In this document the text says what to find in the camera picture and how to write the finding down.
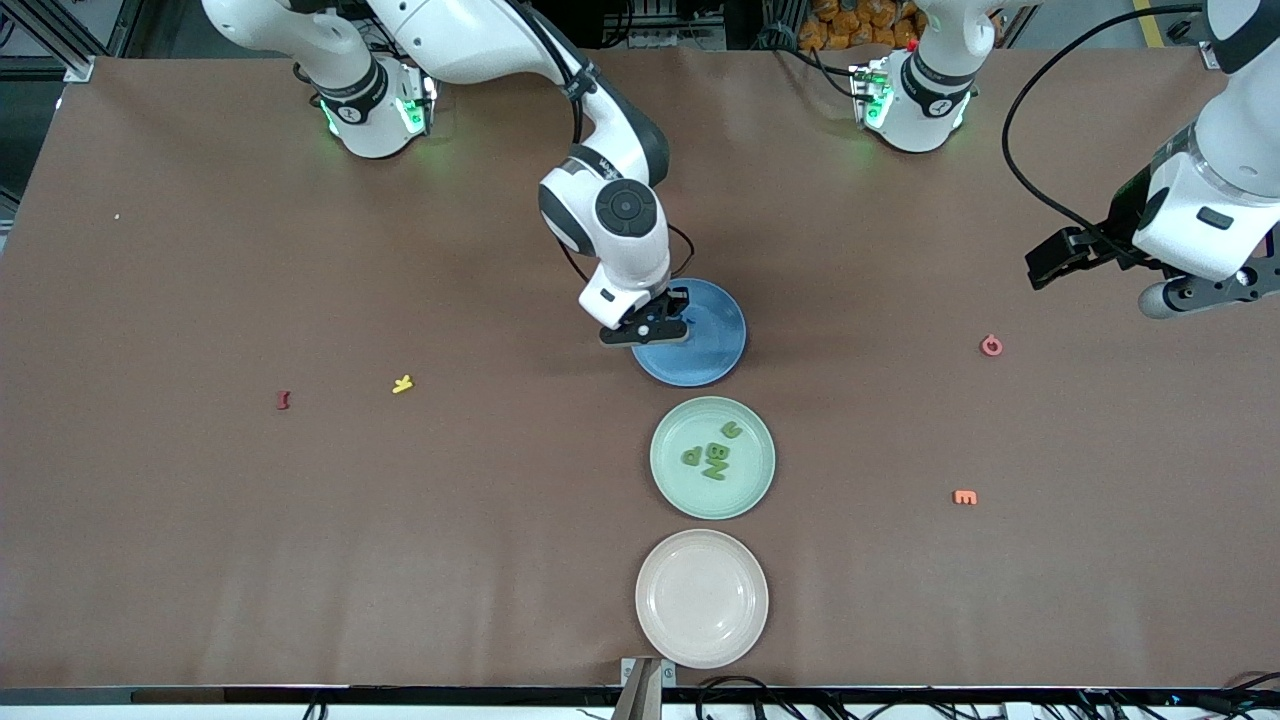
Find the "orange snack bags pile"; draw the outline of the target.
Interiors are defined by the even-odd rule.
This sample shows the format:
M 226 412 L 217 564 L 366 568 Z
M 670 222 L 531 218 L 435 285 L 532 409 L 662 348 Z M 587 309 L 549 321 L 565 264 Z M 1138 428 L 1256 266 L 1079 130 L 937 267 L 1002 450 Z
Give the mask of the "orange snack bags pile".
M 797 47 L 801 53 L 869 44 L 914 49 L 928 22 L 914 0 L 809 0 Z

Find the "green round plate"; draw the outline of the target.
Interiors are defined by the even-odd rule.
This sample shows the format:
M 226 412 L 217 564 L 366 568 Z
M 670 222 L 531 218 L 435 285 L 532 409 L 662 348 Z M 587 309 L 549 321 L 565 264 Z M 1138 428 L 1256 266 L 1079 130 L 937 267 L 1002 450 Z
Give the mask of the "green round plate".
M 736 421 L 742 434 L 727 439 L 721 427 Z M 681 462 L 684 451 L 707 443 L 730 447 L 723 482 L 701 474 L 703 461 L 691 468 Z M 700 520 L 721 521 L 754 509 L 769 491 L 777 455 L 772 433 L 745 404 L 721 396 L 690 398 L 671 409 L 657 424 L 649 461 L 662 496 L 677 510 Z

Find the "brown table cover sheet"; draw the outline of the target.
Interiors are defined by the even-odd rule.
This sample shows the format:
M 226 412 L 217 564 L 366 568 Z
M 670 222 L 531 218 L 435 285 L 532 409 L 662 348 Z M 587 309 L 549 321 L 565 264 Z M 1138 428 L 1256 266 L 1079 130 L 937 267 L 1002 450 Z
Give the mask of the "brown table cover sheet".
M 1000 131 L 1046 53 L 996 53 L 919 156 L 768 53 L 596 59 L 669 137 L 690 273 L 748 319 L 710 392 L 778 452 L 717 524 L 771 592 L 730 673 L 1280 670 L 1280 297 L 1152 322 L 1151 272 L 1030 288 L 1064 219 Z M 604 685 L 652 653 L 636 575 L 695 521 L 648 450 L 694 392 L 579 307 L 536 205 L 564 97 L 453 88 L 435 138 L 365 161 L 307 96 L 271 60 L 64 92 L 0 256 L 0 687 Z

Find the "blue round plate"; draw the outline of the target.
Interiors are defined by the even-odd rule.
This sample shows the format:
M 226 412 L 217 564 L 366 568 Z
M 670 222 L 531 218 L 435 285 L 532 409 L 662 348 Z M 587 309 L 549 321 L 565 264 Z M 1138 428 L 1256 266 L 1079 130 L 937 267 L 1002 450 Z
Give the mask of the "blue round plate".
M 682 313 L 687 337 L 678 343 L 632 347 L 632 356 L 646 374 L 667 386 L 712 386 L 727 377 L 745 352 L 745 315 L 730 292 L 709 281 L 677 279 L 673 288 L 689 293 Z

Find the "pink beige round plate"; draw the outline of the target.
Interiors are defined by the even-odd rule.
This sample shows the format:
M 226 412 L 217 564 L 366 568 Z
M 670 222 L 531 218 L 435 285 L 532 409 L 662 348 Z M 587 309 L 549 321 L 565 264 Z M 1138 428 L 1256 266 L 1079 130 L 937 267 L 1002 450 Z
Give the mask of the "pink beige round plate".
M 721 530 L 681 530 L 644 559 L 635 610 L 652 647 L 691 669 L 727 667 L 762 638 L 771 610 L 763 566 Z

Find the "black table edge rail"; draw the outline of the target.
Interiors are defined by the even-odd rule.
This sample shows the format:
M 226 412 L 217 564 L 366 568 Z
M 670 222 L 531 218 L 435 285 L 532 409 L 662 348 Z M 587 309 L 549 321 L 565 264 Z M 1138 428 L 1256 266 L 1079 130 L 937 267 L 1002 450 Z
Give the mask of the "black table edge rail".
M 621 689 L 595 687 L 539 685 L 154 685 L 19 688 L 0 691 L 0 705 L 443 705 L 515 707 L 605 707 L 613 705 Z M 1151 710 L 1171 715 L 1174 710 L 1207 714 L 1244 715 L 1275 711 L 1280 714 L 1280 685 L 1248 682 L 1226 688 L 1074 688 L 1074 687 L 771 687 L 728 679 L 712 688 L 676 687 L 663 692 L 667 703 L 726 705 L 731 700 L 762 705 L 785 703 L 794 707 L 842 705 L 872 707 L 906 705 L 943 706 L 965 715 L 979 705 L 1028 702 L 1036 706 L 1074 707 L 1080 714 L 1101 712 L 1114 705 L 1128 711 Z

